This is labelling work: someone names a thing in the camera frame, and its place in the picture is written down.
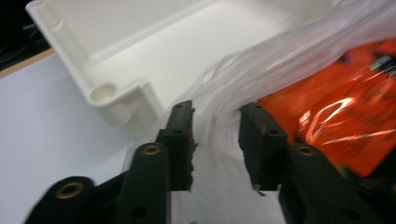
orange package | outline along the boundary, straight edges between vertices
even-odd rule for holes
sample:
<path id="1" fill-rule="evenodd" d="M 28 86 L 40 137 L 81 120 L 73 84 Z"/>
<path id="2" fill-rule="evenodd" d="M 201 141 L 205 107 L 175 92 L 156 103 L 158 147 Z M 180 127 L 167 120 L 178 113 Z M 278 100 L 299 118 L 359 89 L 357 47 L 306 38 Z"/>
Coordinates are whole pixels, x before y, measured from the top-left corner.
<path id="1" fill-rule="evenodd" d="M 392 56 L 396 39 L 351 49 L 343 60 L 259 104 L 273 114 L 291 143 L 298 137 L 320 149 L 335 167 L 367 176 L 396 146 Z M 380 72 L 381 63 L 390 70 Z"/>

white table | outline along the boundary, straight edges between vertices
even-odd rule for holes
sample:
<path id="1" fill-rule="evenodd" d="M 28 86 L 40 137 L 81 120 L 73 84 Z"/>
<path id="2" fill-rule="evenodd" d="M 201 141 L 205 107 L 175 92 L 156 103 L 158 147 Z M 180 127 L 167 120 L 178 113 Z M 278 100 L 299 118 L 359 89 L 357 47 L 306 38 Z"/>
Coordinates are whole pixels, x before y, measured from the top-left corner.
<path id="1" fill-rule="evenodd" d="M 0 78 L 0 223 L 22 223 L 55 182 L 121 171 L 133 140 L 86 104 L 56 55 Z"/>

white plastic bin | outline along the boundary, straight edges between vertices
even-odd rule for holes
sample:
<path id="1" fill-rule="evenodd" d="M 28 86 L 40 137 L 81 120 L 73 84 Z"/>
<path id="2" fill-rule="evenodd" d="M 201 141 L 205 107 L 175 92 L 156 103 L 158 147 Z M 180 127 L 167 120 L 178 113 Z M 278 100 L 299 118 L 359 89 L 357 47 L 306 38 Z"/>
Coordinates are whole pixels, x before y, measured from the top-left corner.
<path id="1" fill-rule="evenodd" d="M 88 103 L 110 124 L 139 135 L 210 64 L 318 19 L 333 4 L 333 0 L 37 0 L 26 8 Z"/>

brass screw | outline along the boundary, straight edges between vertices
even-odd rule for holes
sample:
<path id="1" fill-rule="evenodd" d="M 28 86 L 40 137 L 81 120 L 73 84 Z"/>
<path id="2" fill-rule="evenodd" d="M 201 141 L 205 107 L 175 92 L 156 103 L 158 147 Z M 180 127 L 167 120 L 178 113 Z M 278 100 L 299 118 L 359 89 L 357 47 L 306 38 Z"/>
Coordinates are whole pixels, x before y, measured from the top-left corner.
<path id="1" fill-rule="evenodd" d="M 152 155 L 158 154 L 160 152 L 161 152 L 161 148 L 156 147 L 156 146 L 145 147 L 143 149 L 143 154 L 148 155 L 148 156 L 152 156 Z"/>
<path id="2" fill-rule="evenodd" d="M 71 182 L 59 188 L 55 196 L 59 199 L 69 199 L 79 195 L 84 190 L 84 185 L 79 182 Z"/>
<path id="3" fill-rule="evenodd" d="M 314 156 L 315 155 L 314 149 L 309 148 L 309 147 L 298 147 L 297 150 L 300 154 L 305 155 L 305 156 Z"/>

wooden edge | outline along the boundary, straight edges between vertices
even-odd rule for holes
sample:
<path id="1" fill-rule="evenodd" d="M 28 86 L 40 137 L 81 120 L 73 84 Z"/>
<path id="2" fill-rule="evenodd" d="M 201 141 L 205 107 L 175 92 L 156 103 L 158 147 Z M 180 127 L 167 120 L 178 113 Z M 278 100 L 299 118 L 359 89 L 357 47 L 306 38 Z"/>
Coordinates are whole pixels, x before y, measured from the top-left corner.
<path id="1" fill-rule="evenodd" d="M 8 76 L 11 73 L 14 73 L 14 72 L 26 67 L 27 65 L 35 63 L 37 61 L 40 61 L 40 60 L 42 60 L 44 58 L 47 58 L 47 57 L 49 57 L 50 55 L 52 55 L 54 53 L 55 53 L 55 51 L 53 49 L 47 49 L 47 50 L 45 50 L 45 51 L 33 56 L 32 58 L 26 59 L 25 61 L 23 61 L 21 63 L 17 63 L 15 65 L 12 65 L 11 67 L 6 68 L 5 70 L 0 72 L 0 78 L 6 77 L 6 76 Z"/>

